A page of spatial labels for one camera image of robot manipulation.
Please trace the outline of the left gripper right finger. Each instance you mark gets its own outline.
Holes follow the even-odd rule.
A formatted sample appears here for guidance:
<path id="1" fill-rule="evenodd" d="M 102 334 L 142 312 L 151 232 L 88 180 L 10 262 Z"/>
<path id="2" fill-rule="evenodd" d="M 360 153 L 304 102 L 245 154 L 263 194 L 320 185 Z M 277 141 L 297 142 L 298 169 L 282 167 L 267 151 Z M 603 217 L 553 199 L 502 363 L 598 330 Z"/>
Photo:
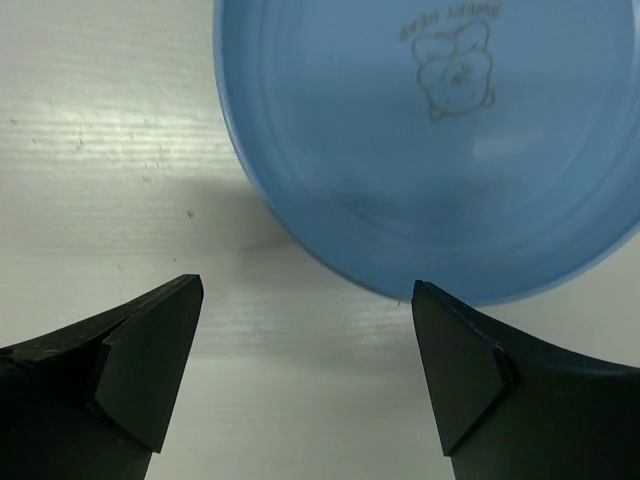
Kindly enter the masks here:
<path id="1" fill-rule="evenodd" d="M 443 453 L 458 479 L 635 479 L 639 371 L 502 323 L 436 285 L 412 316 Z"/>

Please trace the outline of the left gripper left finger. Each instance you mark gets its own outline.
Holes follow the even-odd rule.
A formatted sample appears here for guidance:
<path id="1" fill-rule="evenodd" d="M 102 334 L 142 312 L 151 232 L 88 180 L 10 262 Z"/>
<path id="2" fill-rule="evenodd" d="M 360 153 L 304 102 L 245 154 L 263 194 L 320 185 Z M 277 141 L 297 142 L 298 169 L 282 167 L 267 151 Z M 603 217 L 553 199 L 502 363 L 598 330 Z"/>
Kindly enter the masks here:
<path id="1" fill-rule="evenodd" d="M 204 299 L 181 275 L 1 350 L 4 479 L 142 479 L 160 452 Z"/>

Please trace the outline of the blue plate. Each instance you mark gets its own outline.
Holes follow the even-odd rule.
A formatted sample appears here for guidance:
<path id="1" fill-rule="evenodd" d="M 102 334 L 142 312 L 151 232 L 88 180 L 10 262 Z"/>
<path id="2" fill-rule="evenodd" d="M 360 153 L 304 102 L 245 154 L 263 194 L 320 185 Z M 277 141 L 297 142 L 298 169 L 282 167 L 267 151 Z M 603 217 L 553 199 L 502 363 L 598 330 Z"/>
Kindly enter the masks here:
<path id="1" fill-rule="evenodd" d="M 251 184 L 370 291 L 518 300 L 639 230 L 635 1 L 219 1 L 213 47 Z"/>

